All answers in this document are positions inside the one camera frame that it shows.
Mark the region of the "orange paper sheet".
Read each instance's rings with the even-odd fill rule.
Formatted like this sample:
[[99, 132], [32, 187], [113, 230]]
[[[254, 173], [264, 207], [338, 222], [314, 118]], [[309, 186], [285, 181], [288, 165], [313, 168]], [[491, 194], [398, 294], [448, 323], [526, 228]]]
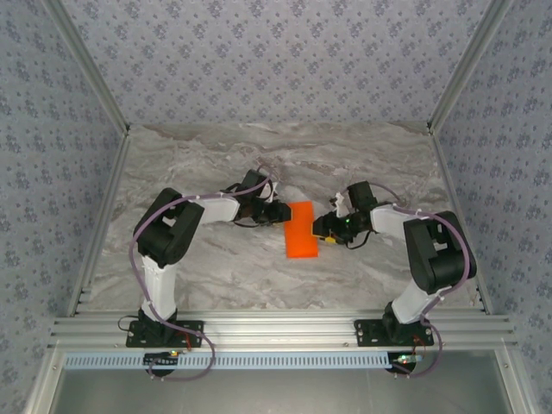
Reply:
[[312, 234], [312, 224], [315, 221], [312, 202], [296, 202], [289, 206], [291, 219], [284, 222], [286, 257], [288, 259], [317, 257], [317, 238]]

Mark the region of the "grey metal sheet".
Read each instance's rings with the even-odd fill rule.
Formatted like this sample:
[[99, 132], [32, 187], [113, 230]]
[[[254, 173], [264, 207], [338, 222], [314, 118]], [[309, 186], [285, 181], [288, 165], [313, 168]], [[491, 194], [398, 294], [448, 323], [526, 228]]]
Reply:
[[512, 414], [490, 375], [395, 379], [378, 370], [215, 371], [191, 383], [142, 371], [68, 371], [51, 414]]

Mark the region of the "small black circuit board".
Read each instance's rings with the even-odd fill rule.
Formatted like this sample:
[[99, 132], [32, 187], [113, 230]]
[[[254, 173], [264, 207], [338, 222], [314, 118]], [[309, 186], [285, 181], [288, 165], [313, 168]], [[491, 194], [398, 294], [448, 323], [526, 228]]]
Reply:
[[403, 352], [389, 353], [388, 358], [391, 366], [387, 368], [387, 371], [401, 375], [410, 374], [418, 362], [423, 360], [421, 355]]
[[176, 351], [163, 351], [158, 353], [145, 353], [142, 358], [144, 367], [173, 367], [179, 362], [179, 353]]

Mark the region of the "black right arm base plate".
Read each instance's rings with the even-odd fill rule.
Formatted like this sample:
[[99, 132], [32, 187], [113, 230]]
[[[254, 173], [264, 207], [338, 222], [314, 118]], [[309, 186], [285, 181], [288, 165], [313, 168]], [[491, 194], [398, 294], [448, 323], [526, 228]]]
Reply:
[[420, 322], [401, 324], [381, 319], [358, 319], [354, 321], [359, 347], [413, 347], [435, 344], [430, 328]]

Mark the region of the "aluminium table side rail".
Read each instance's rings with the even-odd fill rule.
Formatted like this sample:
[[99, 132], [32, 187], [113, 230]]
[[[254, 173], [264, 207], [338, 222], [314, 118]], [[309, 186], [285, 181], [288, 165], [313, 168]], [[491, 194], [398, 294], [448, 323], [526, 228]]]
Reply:
[[103, 245], [110, 224], [112, 211], [114, 209], [114, 202], [116, 200], [116, 194], [120, 184], [128, 151], [129, 131], [125, 130], [122, 134], [120, 144], [117, 148], [116, 157], [110, 171], [107, 186], [105, 188], [102, 202], [97, 212], [97, 219], [95, 221], [94, 228], [91, 234], [91, 241], [85, 251], [83, 263], [78, 272], [72, 296], [68, 303], [66, 313], [68, 317], [75, 317], [77, 315], [77, 308], [83, 290], [90, 285], [96, 272], [97, 263], [102, 255]]
[[484, 311], [487, 315], [492, 315], [494, 314], [494, 309], [492, 306], [492, 300], [490, 298], [490, 295], [486, 286], [485, 276], [481, 272], [482, 270], [481, 265], [478, 263], [475, 244], [474, 244], [473, 238], [470, 235], [466, 218], [461, 208], [460, 199], [458, 198], [458, 194], [456, 191], [455, 182], [452, 178], [451, 172], [449, 171], [448, 163], [447, 163], [445, 154], [443, 152], [441, 142], [439, 141], [438, 136], [432, 132], [430, 132], [430, 140], [431, 140], [431, 146], [433, 148], [433, 151], [435, 152], [436, 162], [439, 167], [440, 174], [445, 184], [449, 202], [452, 206], [453, 211], [458, 217], [459, 223], [462, 226], [464, 235], [466, 236], [469, 247], [471, 248], [471, 251], [475, 258], [477, 271], [475, 276], [472, 278], [472, 281], [474, 282], [474, 289], [477, 291], [477, 298], [479, 303], [477, 307], [480, 308], [482, 311]]

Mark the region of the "aluminium mounting rail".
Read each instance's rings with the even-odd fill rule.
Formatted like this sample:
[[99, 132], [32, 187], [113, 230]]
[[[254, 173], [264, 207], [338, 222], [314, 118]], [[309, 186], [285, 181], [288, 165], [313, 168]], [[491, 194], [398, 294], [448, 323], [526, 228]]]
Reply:
[[[196, 310], [183, 320], [201, 320], [204, 333], [221, 351], [311, 351], [355, 348], [354, 321], [378, 319], [379, 310]], [[445, 308], [429, 316], [445, 350], [480, 350], [518, 344], [509, 317], [474, 309]], [[47, 340], [50, 348], [110, 350], [123, 348], [122, 315], [86, 311], [55, 320]]]

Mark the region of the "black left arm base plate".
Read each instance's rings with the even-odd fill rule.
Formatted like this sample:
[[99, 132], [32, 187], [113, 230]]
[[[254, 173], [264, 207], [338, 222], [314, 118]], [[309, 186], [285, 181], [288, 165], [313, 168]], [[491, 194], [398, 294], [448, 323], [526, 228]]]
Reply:
[[134, 320], [126, 337], [127, 348], [199, 348], [202, 339], [196, 333], [203, 332], [203, 321], [174, 321], [182, 329], [174, 329], [156, 321]]

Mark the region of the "aluminium corner post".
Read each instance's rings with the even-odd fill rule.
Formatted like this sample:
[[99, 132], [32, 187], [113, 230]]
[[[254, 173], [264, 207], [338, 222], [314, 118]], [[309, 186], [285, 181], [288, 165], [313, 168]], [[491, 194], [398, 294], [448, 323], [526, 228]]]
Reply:
[[117, 131], [126, 136], [129, 125], [66, 7], [61, 0], [41, 0], [41, 3], [52, 18], [54, 25], [60, 32], [60, 36], [77, 61], [81, 72], [96, 94], [107, 116], [115, 125]]
[[431, 135], [436, 135], [441, 129], [482, 55], [497, 33], [505, 15], [514, 3], [515, 0], [490, 0], [428, 120], [428, 130]]

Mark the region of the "aluminium frame bar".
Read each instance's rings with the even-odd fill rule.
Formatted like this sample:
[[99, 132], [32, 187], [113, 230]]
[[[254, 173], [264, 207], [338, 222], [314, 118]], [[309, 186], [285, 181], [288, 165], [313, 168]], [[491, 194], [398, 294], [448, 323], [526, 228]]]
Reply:
[[534, 405], [527, 388], [523, 363], [518, 352], [507, 347], [495, 351], [511, 412], [513, 414], [534, 414]]
[[47, 350], [23, 414], [49, 414], [64, 362], [64, 351], [53, 348]]

